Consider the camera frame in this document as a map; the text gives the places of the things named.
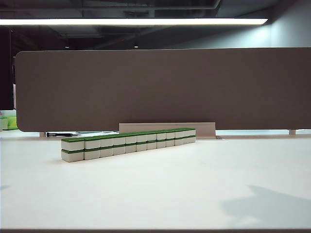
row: wall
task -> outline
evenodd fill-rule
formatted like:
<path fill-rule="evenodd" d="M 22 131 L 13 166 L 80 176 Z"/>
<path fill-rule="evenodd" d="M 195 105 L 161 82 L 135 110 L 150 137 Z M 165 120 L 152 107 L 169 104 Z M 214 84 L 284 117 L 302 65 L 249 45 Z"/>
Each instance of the wall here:
<path fill-rule="evenodd" d="M 279 14 L 281 4 L 275 10 Z M 311 47 L 311 1 L 298 0 L 270 25 L 239 29 L 170 45 L 164 49 Z"/>
<path fill-rule="evenodd" d="M 311 47 L 311 1 L 299 0 L 273 24 L 272 47 Z"/>
<path fill-rule="evenodd" d="M 204 49 L 204 48 L 258 48 L 270 47 L 271 25 L 240 29 L 221 34 L 199 38 L 165 49 Z"/>

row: light fixture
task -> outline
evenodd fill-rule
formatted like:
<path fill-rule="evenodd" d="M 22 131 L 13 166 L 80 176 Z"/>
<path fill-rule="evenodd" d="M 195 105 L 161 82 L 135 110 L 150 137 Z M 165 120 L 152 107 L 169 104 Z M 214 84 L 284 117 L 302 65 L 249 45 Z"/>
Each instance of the light fixture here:
<path fill-rule="evenodd" d="M 266 18 L 59 18 L 0 19 L 0 25 L 261 25 Z"/>

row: desk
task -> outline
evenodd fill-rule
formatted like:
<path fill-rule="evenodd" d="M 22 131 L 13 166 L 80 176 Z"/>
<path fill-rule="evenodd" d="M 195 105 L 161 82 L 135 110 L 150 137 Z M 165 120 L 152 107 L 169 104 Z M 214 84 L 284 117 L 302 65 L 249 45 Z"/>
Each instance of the desk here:
<path fill-rule="evenodd" d="M 311 135 L 225 138 L 75 163 L 2 138 L 1 228 L 311 228 Z"/>

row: partition support leg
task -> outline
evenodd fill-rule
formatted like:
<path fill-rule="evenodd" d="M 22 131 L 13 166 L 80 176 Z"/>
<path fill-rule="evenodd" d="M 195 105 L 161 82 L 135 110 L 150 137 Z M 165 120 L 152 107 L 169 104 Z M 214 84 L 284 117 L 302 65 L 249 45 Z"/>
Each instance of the partition support leg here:
<path fill-rule="evenodd" d="M 289 131 L 289 135 L 296 135 L 296 130 L 288 130 Z"/>

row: dark ceiling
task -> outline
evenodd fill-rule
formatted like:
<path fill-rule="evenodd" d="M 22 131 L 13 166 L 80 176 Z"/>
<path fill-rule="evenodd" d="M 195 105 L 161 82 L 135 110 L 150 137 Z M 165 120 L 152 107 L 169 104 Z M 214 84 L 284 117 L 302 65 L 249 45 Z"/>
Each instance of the dark ceiling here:
<path fill-rule="evenodd" d="M 0 18 L 271 17 L 279 0 L 0 0 Z M 12 54 L 22 50 L 140 49 L 230 30 L 228 27 L 14 26 Z"/>

